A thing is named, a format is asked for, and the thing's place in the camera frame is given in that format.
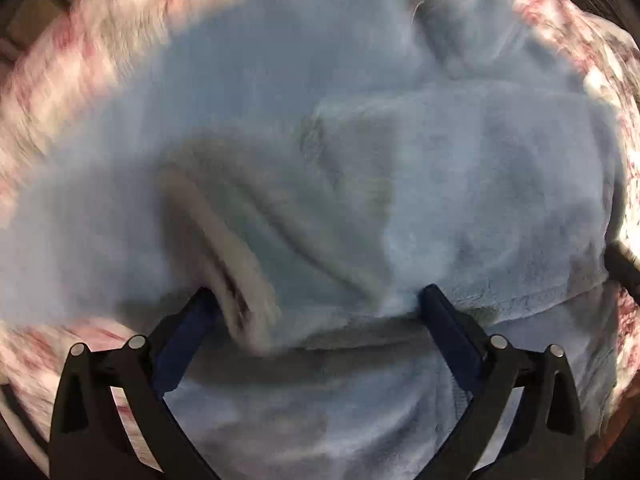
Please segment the blue fleece zip jacket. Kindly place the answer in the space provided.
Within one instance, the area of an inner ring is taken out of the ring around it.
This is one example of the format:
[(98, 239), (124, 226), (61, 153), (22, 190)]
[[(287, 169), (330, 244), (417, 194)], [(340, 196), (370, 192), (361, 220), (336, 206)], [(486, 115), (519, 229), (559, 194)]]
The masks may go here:
[(563, 472), (616, 382), (619, 134), (510, 0), (214, 0), (51, 141), (4, 136), (1, 318), (143, 333), (205, 288), (168, 408), (210, 471), (412, 479), (472, 402), (435, 285), (563, 348)]

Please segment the floral pink bed cover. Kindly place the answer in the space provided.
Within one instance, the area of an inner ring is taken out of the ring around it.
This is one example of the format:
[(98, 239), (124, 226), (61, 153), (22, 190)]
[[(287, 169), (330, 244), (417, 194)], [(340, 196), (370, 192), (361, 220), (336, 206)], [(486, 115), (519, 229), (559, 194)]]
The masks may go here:
[[(542, 24), (544, 18), (567, 18), (574, 32), (582, 32), (586, 26), (582, 11), (565, 0), (510, 1), (514, 12), (529, 24), (540, 42), (573, 64), (590, 96), (612, 107), (609, 100), (594, 90), (576, 55), (562, 51), (555, 27)], [(214, 0), (80, 0), (46, 30), (6, 80), (1, 92), (1, 144), (10, 130), (15, 130), (20, 138), (35, 133), (39, 139), (51, 141), (56, 127), (91, 103), (105, 101), (148, 62), (162, 44), (168, 43), (171, 29), (193, 23), (213, 3)], [(620, 130), (616, 109), (612, 110)], [(625, 174), (625, 214), (626, 157), (620, 134), (618, 140)], [(16, 184), (17, 177), (6, 174), (1, 166), (1, 232), (9, 223)], [(3, 366), (50, 440), (56, 392), (70, 348), (86, 344), (92, 351), (118, 349), (134, 335), (148, 336), (162, 319), (143, 333), (106, 318), (22, 328), (9, 326), (1, 319), (2, 330), (11, 336), (1, 348)], [(482, 466), (497, 458), (521, 394), (520, 389), (511, 392), (498, 427), (480, 458)], [(125, 393), (115, 388), (112, 395), (134, 452), (142, 463), (154, 466), (156, 461), (134, 421)]]

